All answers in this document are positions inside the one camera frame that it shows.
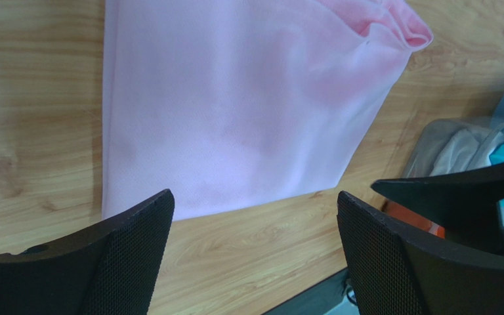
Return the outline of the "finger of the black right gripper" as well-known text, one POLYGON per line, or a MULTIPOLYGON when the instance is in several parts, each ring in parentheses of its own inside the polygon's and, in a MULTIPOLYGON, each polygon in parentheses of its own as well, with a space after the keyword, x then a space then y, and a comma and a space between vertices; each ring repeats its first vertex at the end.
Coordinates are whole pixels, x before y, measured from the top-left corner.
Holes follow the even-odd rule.
POLYGON ((445 230, 445 238, 504 256, 504 163, 435 177, 381 179, 371 188, 445 230))

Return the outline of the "pink t-shirt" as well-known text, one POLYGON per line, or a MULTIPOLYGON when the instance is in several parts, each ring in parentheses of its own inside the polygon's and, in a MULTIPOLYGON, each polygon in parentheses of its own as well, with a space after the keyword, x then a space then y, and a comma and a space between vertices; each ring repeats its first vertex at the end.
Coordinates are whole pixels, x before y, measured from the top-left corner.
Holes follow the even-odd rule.
POLYGON ((405 1, 107 1, 102 216, 335 187, 431 29, 405 1))

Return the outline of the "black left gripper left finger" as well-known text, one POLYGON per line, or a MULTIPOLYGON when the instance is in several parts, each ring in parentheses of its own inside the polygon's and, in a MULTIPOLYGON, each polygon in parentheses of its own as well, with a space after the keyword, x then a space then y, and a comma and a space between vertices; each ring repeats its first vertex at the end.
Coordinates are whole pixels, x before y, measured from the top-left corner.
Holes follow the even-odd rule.
POLYGON ((0 254, 0 314, 146 314, 174 210, 163 190, 68 236, 0 254))

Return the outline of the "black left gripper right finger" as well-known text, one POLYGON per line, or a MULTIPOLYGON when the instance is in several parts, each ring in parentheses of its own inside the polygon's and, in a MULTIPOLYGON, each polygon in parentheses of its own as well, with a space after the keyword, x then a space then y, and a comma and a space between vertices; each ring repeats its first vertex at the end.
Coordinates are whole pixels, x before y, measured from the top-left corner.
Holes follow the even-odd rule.
POLYGON ((504 257, 438 238, 349 194, 337 222, 360 314, 504 314, 504 257))

